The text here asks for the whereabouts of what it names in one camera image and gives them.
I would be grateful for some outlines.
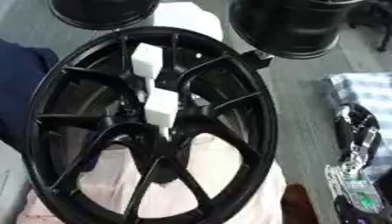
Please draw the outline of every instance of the white cloth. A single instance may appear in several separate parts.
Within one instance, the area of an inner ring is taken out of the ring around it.
[[[198,180],[210,197],[219,193],[232,179],[241,164],[236,149],[220,139],[203,135],[192,143],[188,171]],[[97,166],[80,180],[82,191],[107,209],[121,213],[127,206],[140,174],[126,150],[105,150]],[[229,224],[281,224],[280,200],[285,180],[281,168],[274,163],[262,186],[249,203]],[[143,218],[180,214],[197,206],[196,199],[186,186],[175,180],[168,185],[153,184],[147,191],[139,209]],[[37,199],[34,192],[28,196],[25,210],[17,224],[60,224]]]

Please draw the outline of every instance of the wheel lip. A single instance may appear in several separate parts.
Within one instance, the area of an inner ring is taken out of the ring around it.
[[[260,104],[262,105],[261,108],[263,110],[263,113],[265,114],[264,121],[266,122],[266,125],[262,127],[262,131],[264,132],[263,134],[265,135],[265,139],[262,145],[263,148],[266,149],[266,151],[263,152],[263,157],[262,157],[263,161],[256,168],[256,170],[259,172],[258,173],[253,172],[252,174],[253,178],[249,180],[252,183],[249,184],[248,190],[242,195],[242,198],[238,199],[235,205],[232,205],[230,208],[227,208],[224,211],[218,211],[218,210],[214,211],[214,213],[209,215],[208,219],[203,220],[199,223],[208,224],[208,223],[217,223],[217,221],[223,222],[233,217],[235,214],[237,214],[238,211],[240,211],[240,209],[250,200],[250,198],[257,191],[258,187],[265,180],[270,170],[270,167],[272,166],[275,157],[275,152],[277,149],[277,115],[276,115],[275,107],[272,98],[270,96],[270,92],[266,88],[265,83],[263,82],[259,74],[256,71],[252,71],[248,69],[247,66],[239,59],[237,52],[235,52],[233,49],[231,49],[227,45],[217,40],[214,40],[212,38],[209,38],[208,36],[199,34],[194,31],[188,31],[188,30],[183,30],[178,28],[169,28],[169,27],[131,28],[131,29],[123,30],[122,34],[126,34],[127,36],[129,36],[130,33],[138,34],[138,35],[141,34],[146,35],[146,34],[154,34],[154,33],[159,34],[162,32],[168,32],[168,33],[176,32],[179,33],[180,35],[183,34],[184,36],[193,35],[196,36],[197,38],[204,39],[205,41],[213,41],[214,44],[218,46],[221,50],[225,50],[228,53],[232,53],[234,58],[237,61],[241,62],[239,66],[247,71],[245,74],[246,76],[248,76],[248,82],[253,86],[254,89],[263,92],[263,98],[260,97],[259,100],[260,100]],[[70,62],[77,63],[78,61],[81,61],[81,56],[88,55],[93,50],[97,51],[97,49],[103,48],[104,46],[107,45],[107,43],[111,43],[114,39],[116,39],[117,35],[118,35],[117,33],[111,33],[109,35],[102,36],[89,43],[86,43],[85,45],[81,46],[73,53],[65,57],[42,80],[34,96],[31,98],[31,106],[29,109],[28,120],[27,120],[27,124],[25,125],[24,138],[23,138],[24,139],[23,146],[25,148],[25,154],[23,155],[24,163],[26,166],[26,170],[29,174],[30,181],[33,183],[33,188],[36,191],[37,195],[45,202],[45,204],[48,206],[48,208],[51,211],[53,211],[54,214],[58,215],[63,221],[66,221],[66,223],[73,223],[74,218],[70,219],[69,217],[66,217],[61,212],[61,207],[53,203],[51,199],[48,199],[49,197],[52,197],[50,195],[51,192],[47,191],[47,189],[44,187],[43,179],[41,179],[39,176],[37,164],[35,163],[35,161],[30,159],[32,158],[32,151],[37,141],[33,139],[34,136],[32,136],[30,132],[30,130],[33,129],[35,110],[37,109],[37,106],[39,104],[39,101],[37,99],[40,99],[41,98],[40,96],[42,96],[46,92],[47,87],[44,86],[47,86],[56,78],[55,74],[57,74],[58,70],[60,70],[64,65],[69,64]],[[80,221],[85,220],[82,217],[78,217],[78,219],[80,219]]]
[[[70,17],[66,17],[66,16],[62,15],[61,13],[59,13],[54,8],[52,0],[47,0],[47,1],[48,1],[48,5],[49,5],[50,11],[60,21],[66,23],[68,25],[74,26],[74,27],[78,27],[78,28],[86,29],[86,30],[92,30],[92,31],[113,30],[113,29],[123,28],[123,27],[129,26],[129,25],[135,25],[137,23],[142,22],[147,17],[149,17],[155,11],[155,9],[159,5],[159,1],[158,0],[151,0],[151,4],[143,12],[140,12],[140,13],[135,14],[135,15],[130,16],[130,17],[126,17],[125,19],[123,19],[121,21],[118,21],[118,22],[103,23],[103,24],[93,24],[93,23],[89,23],[89,22],[85,23],[85,22],[78,22],[76,20],[72,20]]]
[[[233,3],[230,8],[229,8],[229,21],[230,24],[233,26],[235,33],[238,34],[241,39],[245,40],[249,45],[264,51],[266,53],[272,54],[274,56],[283,58],[283,59],[289,59],[289,60],[311,60],[311,59],[316,59],[319,57],[322,57],[328,53],[330,53],[333,48],[339,43],[340,36],[339,34],[336,34],[334,37],[333,41],[329,44],[326,45],[325,48],[317,50],[317,51],[312,51],[312,52],[288,52],[288,51],[279,51],[279,50],[274,50],[273,48],[268,48],[267,46],[263,46],[257,43],[257,40],[252,37],[247,31],[241,28],[240,25],[238,25],[238,21],[235,17],[235,4]]]

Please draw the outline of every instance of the dark sleeve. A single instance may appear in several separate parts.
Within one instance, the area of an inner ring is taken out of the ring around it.
[[[24,48],[0,39],[0,137],[18,148],[29,100],[48,70],[58,61],[43,48]]]

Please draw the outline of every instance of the metal bracket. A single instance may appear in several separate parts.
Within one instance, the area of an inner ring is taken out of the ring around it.
[[[259,70],[265,67],[269,67],[274,56],[266,52],[261,52],[259,50],[244,52],[241,54],[241,59],[245,62],[251,69]]]

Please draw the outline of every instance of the wheel spoke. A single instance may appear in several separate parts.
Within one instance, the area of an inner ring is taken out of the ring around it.
[[[164,49],[164,68],[173,71],[177,65],[177,48],[179,43],[179,35],[171,36],[171,47]]]
[[[70,79],[70,81],[93,81],[103,86],[112,88],[119,95],[125,96],[132,105],[139,104],[135,90],[132,89],[127,84],[127,82],[119,76],[102,73],[94,69],[80,68],[74,66],[66,67],[64,68],[64,71],[66,72],[65,76]]]
[[[105,116],[79,116],[62,114],[37,115],[37,122],[44,127],[72,126],[86,130],[98,130]]]
[[[109,146],[109,143],[115,137],[130,132],[137,133],[140,131],[141,124],[139,123],[121,123],[112,127],[106,128],[103,132],[94,138],[92,143],[83,149],[76,156],[73,162],[66,168],[66,170],[60,175],[58,180],[50,186],[51,189],[57,189],[61,186],[66,185],[69,182],[77,180],[78,176],[82,172],[83,168],[88,164],[91,159],[99,156],[101,151]]]
[[[223,102],[219,105],[213,106],[213,114],[215,116],[220,116],[231,109],[238,109],[241,107],[252,106],[254,99],[257,99],[262,94],[262,92],[257,92],[253,94],[247,94],[242,97]]]
[[[128,37],[121,37],[121,51],[122,51],[122,70],[125,73],[131,73],[132,61],[130,59],[130,49],[128,47]]]
[[[191,82],[203,74],[200,70],[206,70],[210,67],[215,67],[222,61],[229,59],[229,57],[230,56],[228,55],[223,55],[217,59],[209,60],[208,62],[200,64],[184,72],[178,80],[178,93],[180,100],[183,102],[189,102],[192,100]]]
[[[147,189],[152,183],[154,175],[158,170],[158,163],[160,159],[155,160],[151,163],[150,167],[148,168],[147,172],[141,177],[139,183],[137,183],[136,189],[132,194],[132,197],[125,209],[124,217],[125,221],[124,224],[128,223],[136,223],[136,220],[139,219],[137,216],[138,209],[140,204],[142,203],[142,199],[147,192]]]
[[[169,166],[178,174],[179,179],[184,182],[189,190],[191,190],[196,200],[199,202],[198,209],[202,212],[210,211],[212,208],[211,199],[193,175],[177,159],[170,160]]]
[[[240,152],[245,164],[253,164],[261,156],[257,150],[249,146],[218,119],[205,115],[189,115],[178,119],[177,125],[188,135],[197,136],[207,133],[226,141]]]

